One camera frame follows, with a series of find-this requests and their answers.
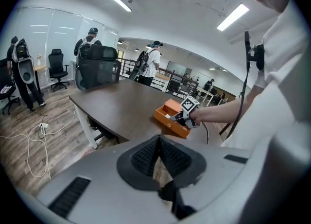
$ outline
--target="white desk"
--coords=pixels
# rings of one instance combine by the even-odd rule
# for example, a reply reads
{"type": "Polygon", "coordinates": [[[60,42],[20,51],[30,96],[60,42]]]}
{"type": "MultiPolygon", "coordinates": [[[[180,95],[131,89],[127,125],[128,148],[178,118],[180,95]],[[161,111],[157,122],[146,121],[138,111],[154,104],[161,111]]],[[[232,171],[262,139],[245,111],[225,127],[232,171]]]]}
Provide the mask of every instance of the white desk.
{"type": "Polygon", "coordinates": [[[204,90],[203,88],[201,88],[199,86],[197,87],[197,90],[206,94],[206,96],[204,97],[203,102],[206,100],[208,95],[210,96],[210,99],[209,99],[208,104],[207,104],[207,106],[208,106],[211,103],[212,99],[214,98],[214,95],[211,94],[210,92],[204,90]]]}

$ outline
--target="metal railing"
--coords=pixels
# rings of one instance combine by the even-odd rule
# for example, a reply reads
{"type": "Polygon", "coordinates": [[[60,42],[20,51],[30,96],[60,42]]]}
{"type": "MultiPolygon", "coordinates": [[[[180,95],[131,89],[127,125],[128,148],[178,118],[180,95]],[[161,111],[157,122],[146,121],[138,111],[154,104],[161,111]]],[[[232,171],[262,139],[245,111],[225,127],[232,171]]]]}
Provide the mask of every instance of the metal railing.
{"type": "MultiPolygon", "coordinates": [[[[136,61],[124,58],[118,58],[118,60],[121,62],[120,76],[128,78],[134,69],[136,61]]],[[[172,72],[159,68],[156,71],[156,76],[154,77],[151,86],[184,99],[187,96],[195,95],[199,83],[176,74],[175,71],[172,72]]]]}

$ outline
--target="ceiling light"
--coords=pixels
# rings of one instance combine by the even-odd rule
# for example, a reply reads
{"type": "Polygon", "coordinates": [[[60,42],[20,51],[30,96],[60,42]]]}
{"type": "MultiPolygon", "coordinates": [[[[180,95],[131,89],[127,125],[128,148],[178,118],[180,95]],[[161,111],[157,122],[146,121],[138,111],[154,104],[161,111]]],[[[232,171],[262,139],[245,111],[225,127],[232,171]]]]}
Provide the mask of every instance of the ceiling light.
{"type": "Polygon", "coordinates": [[[247,13],[249,9],[240,4],[218,27],[217,29],[220,31],[224,31],[229,25],[242,17],[245,13],[247,13]]]}
{"type": "Polygon", "coordinates": [[[63,27],[63,26],[59,26],[60,28],[63,28],[63,29],[71,29],[71,30],[74,30],[74,28],[70,28],[70,27],[63,27]]]}
{"type": "Polygon", "coordinates": [[[116,3],[118,3],[120,6],[122,6],[127,12],[131,12],[132,9],[129,8],[126,4],[123,3],[122,0],[114,0],[116,3]]]}

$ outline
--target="power strip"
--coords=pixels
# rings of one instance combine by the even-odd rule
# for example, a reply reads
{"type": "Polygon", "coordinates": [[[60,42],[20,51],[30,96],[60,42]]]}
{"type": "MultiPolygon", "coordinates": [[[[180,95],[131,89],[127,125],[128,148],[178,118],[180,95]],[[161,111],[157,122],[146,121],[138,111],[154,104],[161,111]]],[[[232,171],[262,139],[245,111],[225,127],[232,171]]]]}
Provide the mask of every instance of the power strip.
{"type": "Polygon", "coordinates": [[[40,127],[43,127],[44,129],[48,129],[49,124],[46,124],[46,123],[40,123],[40,127]]]}

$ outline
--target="gray chair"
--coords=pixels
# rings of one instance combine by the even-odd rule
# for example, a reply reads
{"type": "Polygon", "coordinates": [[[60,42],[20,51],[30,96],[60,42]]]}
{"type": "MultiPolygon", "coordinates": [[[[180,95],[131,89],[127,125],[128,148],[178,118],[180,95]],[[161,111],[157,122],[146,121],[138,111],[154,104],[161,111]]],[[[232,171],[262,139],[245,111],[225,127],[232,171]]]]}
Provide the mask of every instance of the gray chair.
{"type": "Polygon", "coordinates": [[[64,86],[65,89],[67,89],[67,87],[64,85],[64,83],[68,83],[68,85],[69,85],[69,82],[61,82],[61,80],[60,80],[61,78],[68,75],[67,68],[69,65],[65,65],[66,71],[64,71],[63,58],[64,58],[64,55],[62,54],[61,49],[52,50],[52,53],[49,55],[49,62],[50,62],[50,66],[51,66],[49,68],[50,78],[54,78],[54,79],[58,80],[57,83],[54,83],[53,85],[51,85],[53,92],[55,92],[55,88],[57,86],[64,86]]]}

